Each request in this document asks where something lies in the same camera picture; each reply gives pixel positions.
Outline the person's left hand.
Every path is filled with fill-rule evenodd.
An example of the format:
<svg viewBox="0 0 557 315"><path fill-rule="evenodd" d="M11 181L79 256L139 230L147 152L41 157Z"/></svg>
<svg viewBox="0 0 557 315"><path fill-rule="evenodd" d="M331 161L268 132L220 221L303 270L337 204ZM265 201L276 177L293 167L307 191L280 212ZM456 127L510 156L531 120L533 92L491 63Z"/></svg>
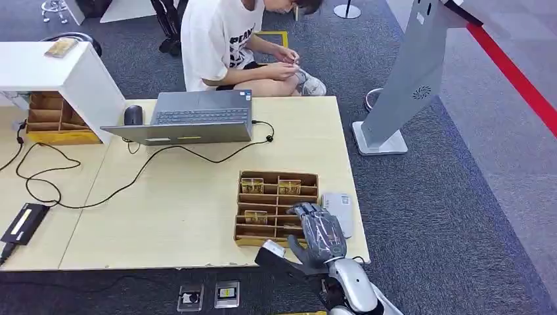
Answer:
<svg viewBox="0 0 557 315"><path fill-rule="evenodd" d="M280 45L274 48L273 56L279 62L284 62L287 64L298 65L300 62L300 56L296 51Z"/></svg>

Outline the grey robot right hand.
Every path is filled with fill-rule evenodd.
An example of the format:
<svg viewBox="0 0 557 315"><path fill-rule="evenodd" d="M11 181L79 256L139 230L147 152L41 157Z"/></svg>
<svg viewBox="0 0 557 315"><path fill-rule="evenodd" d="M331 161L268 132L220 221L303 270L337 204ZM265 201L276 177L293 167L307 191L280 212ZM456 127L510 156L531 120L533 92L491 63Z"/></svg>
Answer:
<svg viewBox="0 0 557 315"><path fill-rule="evenodd" d="M287 212L297 215L307 246L302 247L294 235L288 245L298 260L311 268L322 268L330 261L343 259L347 254L346 238L338 219L316 203L297 203Z"/></svg>

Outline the person's right hand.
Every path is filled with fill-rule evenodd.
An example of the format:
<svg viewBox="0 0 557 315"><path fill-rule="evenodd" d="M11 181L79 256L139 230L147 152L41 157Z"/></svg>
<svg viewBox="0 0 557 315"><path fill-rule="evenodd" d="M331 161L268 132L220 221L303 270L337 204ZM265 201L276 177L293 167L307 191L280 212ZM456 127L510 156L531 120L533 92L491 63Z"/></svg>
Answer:
<svg viewBox="0 0 557 315"><path fill-rule="evenodd" d="M271 79L284 81L295 75L300 67L295 64L275 62L268 64L265 69Z"/></svg>

